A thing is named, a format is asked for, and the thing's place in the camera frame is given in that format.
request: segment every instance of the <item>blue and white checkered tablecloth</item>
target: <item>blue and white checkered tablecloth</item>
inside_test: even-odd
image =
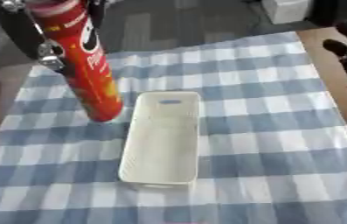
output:
[[[0,223],[347,224],[347,126],[293,32],[112,54],[125,109],[91,122],[35,66],[0,128]],[[117,177],[136,97],[200,93],[189,188]]]

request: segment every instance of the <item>white basket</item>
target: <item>white basket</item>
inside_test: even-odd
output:
[[[195,92],[139,95],[119,177],[124,182],[178,186],[198,175],[198,104]]]

